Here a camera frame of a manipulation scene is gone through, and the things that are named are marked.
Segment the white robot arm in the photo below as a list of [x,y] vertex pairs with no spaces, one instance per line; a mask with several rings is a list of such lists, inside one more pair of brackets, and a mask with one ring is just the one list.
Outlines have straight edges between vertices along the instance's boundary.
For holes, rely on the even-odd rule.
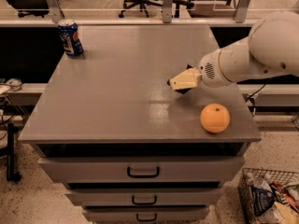
[[249,79],[299,76],[299,14],[278,11],[259,19],[249,35],[205,55],[195,67],[167,80],[185,93],[204,84],[218,88]]

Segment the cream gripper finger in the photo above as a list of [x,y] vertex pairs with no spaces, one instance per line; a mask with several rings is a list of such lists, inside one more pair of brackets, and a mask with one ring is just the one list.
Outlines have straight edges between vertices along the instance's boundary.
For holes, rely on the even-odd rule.
[[187,68],[185,71],[167,80],[167,84],[174,91],[196,88],[201,80],[201,73],[197,68]]

